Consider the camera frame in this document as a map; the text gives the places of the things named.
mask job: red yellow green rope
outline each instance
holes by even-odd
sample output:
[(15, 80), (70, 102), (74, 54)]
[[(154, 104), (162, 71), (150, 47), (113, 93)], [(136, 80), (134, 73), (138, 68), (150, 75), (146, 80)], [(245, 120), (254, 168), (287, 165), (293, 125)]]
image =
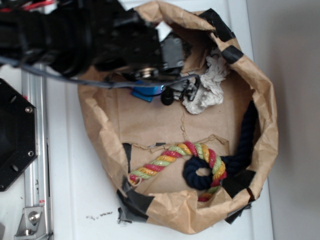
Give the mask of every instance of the red yellow green rope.
[(192, 143), (189, 141), (179, 143), (171, 146), (168, 150), (164, 151), (154, 161), (145, 164), (143, 167), (133, 170), (130, 174), (130, 182), (137, 185), (140, 181), (147, 180), (151, 176), (161, 172), (165, 167), (173, 163), (177, 158), (182, 156), (193, 155), (199, 157), (201, 160), (206, 161), (212, 169), (212, 183), (211, 188), (198, 198), (200, 202), (207, 202), (220, 186), (220, 180), (227, 177), (226, 165), (221, 160), (220, 156), (209, 149), (207, 145), (201, 143)]

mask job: black cable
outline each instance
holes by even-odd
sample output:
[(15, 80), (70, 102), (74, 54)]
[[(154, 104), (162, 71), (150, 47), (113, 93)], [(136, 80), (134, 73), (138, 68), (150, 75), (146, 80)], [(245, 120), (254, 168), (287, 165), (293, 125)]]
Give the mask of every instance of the black cable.
[(50, 240), (53, 235), (54, 235), (54, 232), (49, 233), (47, 236), (47, 240)]
[(15, 0), (15, 1), (11, 1), (11, 0), (2, 0), (2, 3), (0, 3), (0, 9), (18, 9), (21, 6), (27, 4), (27, 3), (33, 3), (35, 1), (32, 0)]
[(14, 68), (19, 67), (22, 70), (25, 70), (31, 74), (42, 76), (45, 78), (52, 78), (55, 80), (58, 80), (60, 82), (64, 83), (70, 83), (70, 84), (79, 84), (79, 85), (88, 85), (92, 87), (97, 88), (105, 88), (105, 89), (115, 89), (115, 88), (125, 88), (125, 87), (141, 87), (141, 88), (151, 88), (156, 86), (168, 86), (172, 85), (178, 82), (182, 82), (185, 80), (188, 80), (189, 78), (196, 77), (196, 74), (188, 75), (188, 76), (182, 76), (179, 77), (177, 80), (173, 81), (158, 81), (158, 82), (101, 82), (101, 81), (93, 81), (93, 80), (83, 80), (83, 79), (74, 79), (74, 78), (67, 78), (64, 76), (58, 76), (51, 73), (48, 73), (46, 71), (40, 70), (38, 68), (35, 68), (28, 64), (21, 64), (20, 61), (0, 56), (0, 64), (8, 64), (13, 66)]

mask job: navy blue rope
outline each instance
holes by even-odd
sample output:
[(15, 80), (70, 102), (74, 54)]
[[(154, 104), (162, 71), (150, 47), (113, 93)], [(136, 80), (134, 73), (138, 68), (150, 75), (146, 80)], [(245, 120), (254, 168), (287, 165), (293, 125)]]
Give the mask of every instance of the navy blue rope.
[(236, 149), (236, 155), (221, 157), (222, 161), (224, 161), (226, 165), (228, 176), (234, 176), (241, 169), (246, 168), (251, 163), (257, 117), (258, 112), (255, 103), (250, 101), (241, 123), (240, 140)]
[(198, 190), (210, 188), (212, 182), (212, 173), (209, 176), (199, 176), (196, 171), (201, 168), (208, 168), (209, 164), (202, 161), (199, 157), (193, 156), (185, 162), (183, 169), (183, 177), (188, 183), (189, 187)]
[[(253, 101), (250, 101), (241, 123), (240, 140), (236, 149), (236, 155), (221, 157), (225, 163), (228, 176), (234, 176), (251, 163), (257, 117), (258, 112), (256, 106)], [(212, 182), (212, 173), (210, 176), (199, 176), (196, 171), (200, 168), (210, 167), (204, 160), (193, 156), (190, 160), (186, 161), (184, 165), (183, 177), (191, 188), (198, 190), (209, 189)]]

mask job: black metal plate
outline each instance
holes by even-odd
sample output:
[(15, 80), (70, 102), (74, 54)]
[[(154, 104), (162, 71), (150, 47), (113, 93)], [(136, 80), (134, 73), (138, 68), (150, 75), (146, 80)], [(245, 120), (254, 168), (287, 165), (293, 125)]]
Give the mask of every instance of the black metal plate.
[(0, 78), (0, 192), (37, 156), (36, 108)]

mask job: paper bag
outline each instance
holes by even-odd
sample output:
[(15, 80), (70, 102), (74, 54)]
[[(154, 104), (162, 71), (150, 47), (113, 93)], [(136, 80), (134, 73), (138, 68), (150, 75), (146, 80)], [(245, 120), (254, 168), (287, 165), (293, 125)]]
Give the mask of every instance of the paper bag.
[[(164, 2), (149, 2), (135, 10), (155, 25), (165, 21), (192, 45), (183, 72), (206, 67), (215, 45), (232, 69), (221, 83), (224, 101), (199, 115), (181, 102), (170, 106), (154, 97), (146, 102), (130, 89), (79, 86), (87, 134), (113, 183), (123, 220), (167, 226), (186, 234), (198, 233), (229, 213), (258, 199), (278, 153), (277, 107), (274, 88), (266, 75), (241, 52), (235, 35), (213, 10), (200, 16)], [(90, 69), (83, 78), (102, 81), (105, 73)], [(235, 154), (240, 126), (249, 101), (258, 111), (258, 133), (250, 166), (225, 184), (208, 202), (183, 178), (188, 159), (178, 158), (156, 176), (133, 187), (128, 176), (175, 143), (200, 142), (220, 156)]]

